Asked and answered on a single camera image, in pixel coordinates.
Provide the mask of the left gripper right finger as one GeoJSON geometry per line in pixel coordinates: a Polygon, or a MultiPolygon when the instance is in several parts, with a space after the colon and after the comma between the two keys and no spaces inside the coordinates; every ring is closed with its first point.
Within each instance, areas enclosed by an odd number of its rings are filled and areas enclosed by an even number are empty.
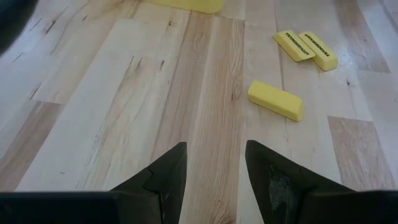
{"type": "Polygon", "coordinates": [[[351,192],[255,140],[246,142],[245,159],[265,224],[294,224],[307,192],[351,192]]]}

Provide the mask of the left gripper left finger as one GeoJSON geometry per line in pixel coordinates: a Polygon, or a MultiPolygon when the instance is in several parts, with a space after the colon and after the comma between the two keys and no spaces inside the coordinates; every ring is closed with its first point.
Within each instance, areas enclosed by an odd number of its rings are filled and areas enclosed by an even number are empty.
{"type": "Polygon", "coordinates": [[[187,178],[187,143],[180,142],[111,191],[117,224],[178,224],[187,178]]]}

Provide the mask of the yellow eraser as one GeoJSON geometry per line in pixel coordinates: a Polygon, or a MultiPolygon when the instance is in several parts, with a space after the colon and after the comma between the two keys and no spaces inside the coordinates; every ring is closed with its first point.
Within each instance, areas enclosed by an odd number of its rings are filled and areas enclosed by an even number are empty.
{"type": "Polygon", "coordinates": [[[323,70],[333,70],[338,66],[338,57],[313,32],[302,32],[298,35],[301,40],[315,53],[312,60],[323,70]]]}
{"type": "Polygon", "coordinates": [[[308,60],[315,56],[313,50],[292,30],[278,32],[273,38],[295,62],[308,60]]]}
{"type": "Polygon", "coordinates": [[[248,98],[293,121],[299,122],[303,118],[304,104],[301,98],[266,83],[254,80],[248,89],[248,98]]]}

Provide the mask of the yellow translucent plastic bin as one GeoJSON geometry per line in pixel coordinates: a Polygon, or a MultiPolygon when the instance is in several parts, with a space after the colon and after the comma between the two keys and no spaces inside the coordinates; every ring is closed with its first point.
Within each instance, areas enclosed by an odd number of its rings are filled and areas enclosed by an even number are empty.
{"type": "Polygon", "coordinates": [[[154,4],[212,14],[223,8],[224,0],[149,0],[154,4]]]}

